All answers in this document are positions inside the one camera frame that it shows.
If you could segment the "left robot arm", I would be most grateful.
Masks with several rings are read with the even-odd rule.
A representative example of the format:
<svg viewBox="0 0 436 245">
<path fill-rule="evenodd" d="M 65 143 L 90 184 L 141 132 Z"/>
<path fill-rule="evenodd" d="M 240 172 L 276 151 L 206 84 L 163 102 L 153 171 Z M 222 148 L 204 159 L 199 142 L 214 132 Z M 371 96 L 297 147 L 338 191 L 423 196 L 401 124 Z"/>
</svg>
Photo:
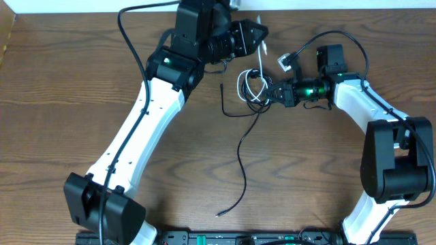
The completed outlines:
<svg viewBox="0 0 436 245">
<path fill-rule="evenodd" d="M 253 54 L 268 35 L 258 21 L 233 20 L 238 1 L 177 1 L 176 23 L 146 62 L 138 97 L 113 141 L 86 174 L 63 186 L 72 221 L 92 244 L 152 244 L 157 236 L 135 201 L 160 137 L 204 77 L 207 64 Z"/>
</svg>

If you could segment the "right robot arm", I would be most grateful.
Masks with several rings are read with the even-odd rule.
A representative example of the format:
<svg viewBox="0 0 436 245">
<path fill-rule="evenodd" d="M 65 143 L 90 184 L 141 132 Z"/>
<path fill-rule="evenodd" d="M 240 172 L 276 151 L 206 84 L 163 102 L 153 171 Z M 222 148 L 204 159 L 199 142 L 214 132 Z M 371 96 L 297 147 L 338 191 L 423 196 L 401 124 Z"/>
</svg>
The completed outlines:
<svg viewBox="0 0 436 245">
<path fill-rule="evenodd" d="M 432 125 L 425 117 L 396 110 L 370 87 L 363 75 L 349 72 L 340 44 L 317 48 L 316 78 L 304 78 L 296 52 L 278 59 L 293 76 L 264 91 L 287 108 L 299 102 L 328 100 L 347 113 L 365 134 L 360 164 L 363 193 L 341 222 L 334 244 L 376 244 L 400 209 L 419 208 L 435 196 Z"/>
</svg>

